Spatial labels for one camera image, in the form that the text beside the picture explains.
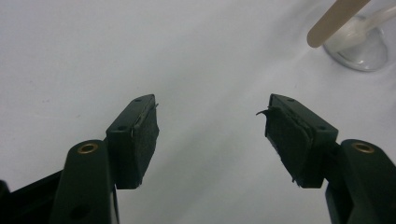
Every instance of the popsicle stick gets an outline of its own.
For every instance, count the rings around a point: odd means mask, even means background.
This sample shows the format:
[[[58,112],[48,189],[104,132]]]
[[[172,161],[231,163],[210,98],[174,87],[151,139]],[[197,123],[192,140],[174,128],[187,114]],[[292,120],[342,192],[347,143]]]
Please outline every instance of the popsicle stick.
[[[370,0],[337,0],[308,32],[308,45],[321,46],[368,2]]]

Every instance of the clear glass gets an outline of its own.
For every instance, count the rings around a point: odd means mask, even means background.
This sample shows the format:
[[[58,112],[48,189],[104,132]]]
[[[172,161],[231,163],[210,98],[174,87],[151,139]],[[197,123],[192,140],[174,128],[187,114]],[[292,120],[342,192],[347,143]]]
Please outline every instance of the clear glass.
[[[353,19],[363,20],[363,16]],[[359,45],[338,52],[332,52],[326,43],[323,45],[327,53],[341,65],[363,72],[374,72],[388,62],[388,47],[384,42],[383,31],[374,28],[367,33],[366,39]]]

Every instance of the white background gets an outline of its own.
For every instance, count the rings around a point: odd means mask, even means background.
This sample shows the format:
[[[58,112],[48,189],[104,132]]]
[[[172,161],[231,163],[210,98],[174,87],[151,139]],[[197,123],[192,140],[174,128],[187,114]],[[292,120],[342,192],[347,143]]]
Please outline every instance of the white background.
[[[255,114],[287,95],[336,127],[337,142],[372,142],[396,161],[396,52],[360,73],[309,48],[331,3],[1,1],[0,178],[15,190],[63,169],[70,147],[103,139],[154,93],[156,152],[143,185],[118,191],[121,223],[330,223],[327,184],[291,183]]]

